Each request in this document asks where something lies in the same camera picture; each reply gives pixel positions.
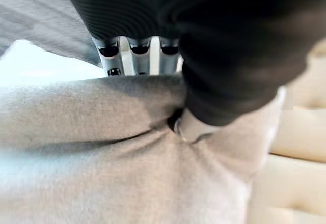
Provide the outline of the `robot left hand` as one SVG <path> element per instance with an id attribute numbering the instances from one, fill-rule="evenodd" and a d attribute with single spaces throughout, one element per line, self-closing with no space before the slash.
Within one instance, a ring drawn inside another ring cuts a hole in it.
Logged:
<path id="1" fill-rule="evenodd" d="M 178 42 L 187 109 L 225 126 L 301 75 L 325 37 L 325 0 L 71 0 L 95 42 Z"/>

